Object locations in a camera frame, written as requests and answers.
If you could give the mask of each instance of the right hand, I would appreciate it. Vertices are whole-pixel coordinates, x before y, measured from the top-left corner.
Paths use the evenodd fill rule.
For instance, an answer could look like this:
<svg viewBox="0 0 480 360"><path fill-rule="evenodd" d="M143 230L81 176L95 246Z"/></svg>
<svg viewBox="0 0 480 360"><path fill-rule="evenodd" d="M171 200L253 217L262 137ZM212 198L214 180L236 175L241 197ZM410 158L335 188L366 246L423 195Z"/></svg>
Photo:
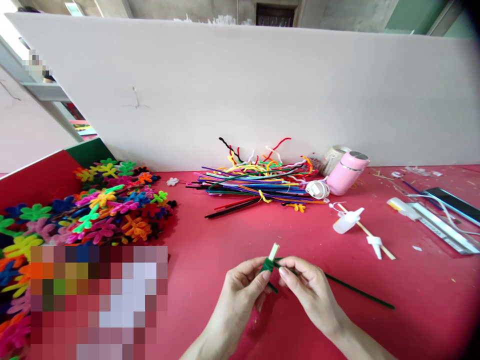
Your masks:
<svg viewBox="0 0 480 360"><path fill-rule="evenodd" d="M311 322L330 340L342 336L350 320L335 300L322 269L295 256L284 257L278 264L280 286L295 294Z"/></svg>

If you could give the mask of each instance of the pile of pipe cleaners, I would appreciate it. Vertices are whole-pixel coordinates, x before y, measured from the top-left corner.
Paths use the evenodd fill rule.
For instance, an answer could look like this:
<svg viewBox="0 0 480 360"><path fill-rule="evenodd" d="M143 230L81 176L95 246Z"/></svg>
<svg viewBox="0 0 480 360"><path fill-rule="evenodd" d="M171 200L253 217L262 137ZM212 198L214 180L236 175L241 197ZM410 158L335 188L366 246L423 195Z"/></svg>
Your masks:
<svg viewBox="0 0 480 360"><path fill-rule="evenodd" d="M240 148L237 152L225 142L223 138L219 138L229 149L228 160L231 162L231 167L211 168L204 167L209 172L198 173L197 181L186 184L187 188L196 190L204 190L209 195L237 195L247 196L242 200L219 206L214 210L224 209L209 215L205 218L213 219L239 209L246 208L260 203L281 202L283 206L291 206L295 211L304 212L308 204L326 204L326 201L316 201L305 190L308 181L299 179L298 177L313 177L318 173L315 170L311 160L306 156L301 156L302 161L291 164L284 164L280 154L276 149L285 140L290 140L290 137L284 138L273 149L266 147L270 151L268 156L262 155L263 160L256 156L254 160L254 152L250 158L243 161L240 158ZM272 154L275 153L278 161L271 159Z"/></svg>
<svg viewBox="0 0 480 360"><path fill-rule="evenodd" d="M134 162L108 158L74 175L83 191L43 206L21 203L0 215L0 358L20 349L30 334L32 246L100 246L154 239L172 215L175 201L155 192L160 179Z"/></svg>

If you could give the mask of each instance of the fingernail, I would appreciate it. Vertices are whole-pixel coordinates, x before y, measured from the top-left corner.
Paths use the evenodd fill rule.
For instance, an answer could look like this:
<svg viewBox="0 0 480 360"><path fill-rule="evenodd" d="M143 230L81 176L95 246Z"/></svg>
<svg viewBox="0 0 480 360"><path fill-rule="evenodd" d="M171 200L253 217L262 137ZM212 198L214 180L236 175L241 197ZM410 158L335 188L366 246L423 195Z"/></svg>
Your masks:
<svg viewBox="0 0 480 360"><path fill-rule="evenodd" d="M283 266L281 266L280 269L278 269L278 271L280 272L280 276L282 278L286 278L289 275L289 272Z"/></svg>

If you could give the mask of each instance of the glue bottle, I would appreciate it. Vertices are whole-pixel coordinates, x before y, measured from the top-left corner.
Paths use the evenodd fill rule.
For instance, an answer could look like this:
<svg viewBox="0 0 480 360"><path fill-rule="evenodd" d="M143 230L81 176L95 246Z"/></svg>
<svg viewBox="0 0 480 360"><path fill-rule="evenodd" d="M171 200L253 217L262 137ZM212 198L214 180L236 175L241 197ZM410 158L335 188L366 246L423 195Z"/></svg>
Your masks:
<svg viewBox="0 0 480 360"><path fill-rule="evenodd" d="M361 207L357 211L347 212L333 224L333 230L339 234L345 234L348 230L354 227L357 221L360 221L360 213L363 210L365 209Z"/></svg>

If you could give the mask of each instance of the white flower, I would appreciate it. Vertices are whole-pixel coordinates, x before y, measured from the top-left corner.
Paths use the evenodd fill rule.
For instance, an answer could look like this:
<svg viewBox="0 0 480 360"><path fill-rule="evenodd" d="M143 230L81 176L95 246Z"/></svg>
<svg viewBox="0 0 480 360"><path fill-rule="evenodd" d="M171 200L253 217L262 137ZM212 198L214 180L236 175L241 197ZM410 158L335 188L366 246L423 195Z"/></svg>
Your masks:
<svg viewBox="0 0 480 360"><path fill-rule="evenodd" d="M178 182L179 180L176 177L171 177L170 180L167 180L166 184L168 186L175 186Z"/></svg>

